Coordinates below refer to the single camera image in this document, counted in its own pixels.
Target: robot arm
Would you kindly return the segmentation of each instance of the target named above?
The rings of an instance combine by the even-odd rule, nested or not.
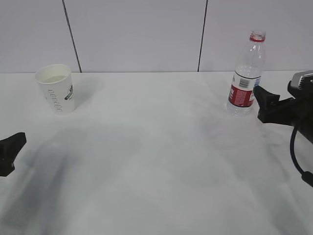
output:
[[[15,169],[14,160],[25,144],[22,132],[0,141],[0,176],[8,176]]]

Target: bottle label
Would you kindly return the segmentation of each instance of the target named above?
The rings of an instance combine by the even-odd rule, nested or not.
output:
[[[261,77],[246,78],[234,74],[229,93],[229,102],[238,107],[250,107],[254,101],[254,87]]]

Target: black cable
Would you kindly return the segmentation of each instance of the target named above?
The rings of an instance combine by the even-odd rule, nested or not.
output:
[[[309,171],[304,171],[300,167],[300,165],[299,165],[299,163],[295,157],[295,154],[294,154],[295,135],[297,134],[297,131],[302,126],[302,124],[306,121],[306,118],[309,117],[309,115],[310,115],[310,112],[306,113],[306,115],[304,115],[303,118],[296,125],[294,125],[293,131],[291,134],[291,139],[290,139],[290,155],[291,155],[291,159],[292,159],[292,162],[293,162],[295,168],[297,168],[297,170],[301,174],[302,180],[304,182],[306,182],[308,185],[310,185],[311,187],[313,187],[313,174]]]
[[[304,170],[300,167],[300,165],[297,161],[297,158],[295,157],[295,154],[294,154],[295,135],[297,134],[301,125],[302,125],[302,121],[298,122],[293,128],[293,131],[291,134],[291,139],[290,139],[290,155],[291,155],[291,159],[292,159],[292,162],[293,162],[295,168],[297,168],[297,170],[300,172],[300,174],[303,175]]]

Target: cup rim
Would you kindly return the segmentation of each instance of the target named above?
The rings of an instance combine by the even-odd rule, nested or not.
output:
[[[59,81],[56,81],[56,82],[49,82],[49,83],[39,81],[39,80],[36,78],[36,75],[37,75],[39,72],[41,72],[41,71],[43,71],[43,70],[45,70],[45,69],[47,69],[47,68],[54,67],[54,66],[64,66],[64,67],[69,68],[69,74],[68,74],[67,76],[65,76],[65,78],[63,78],[63,79],[61,79],[61,80],[59,80]],[[63,64],[53,64],[53,65],[48,65],[48,66],[42,67],[41,69],[39,69],[38,71],[36,71],[36,72],[35,72],[35,79],[36,79],[36,81],[37,81],[38,83],[40,83],[40,84],[43,84],[43,85],[51,85],[51,84],[57,84],[57,83],[59,83],[59,82],[64,81],[65,79],[68,78],[68,76],[70,76],[70,74],[71,74],[71,70],[70,70],[70,67],[69,67],[69,66],[63,65]]]

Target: water in bottle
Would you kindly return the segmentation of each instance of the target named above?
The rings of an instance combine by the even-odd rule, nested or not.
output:
[[[233,76],[228,111],[235,116],[250,113],[254,101],[254,87],[260,83],[265,64],[265,32],[253,31],[241,52]]]

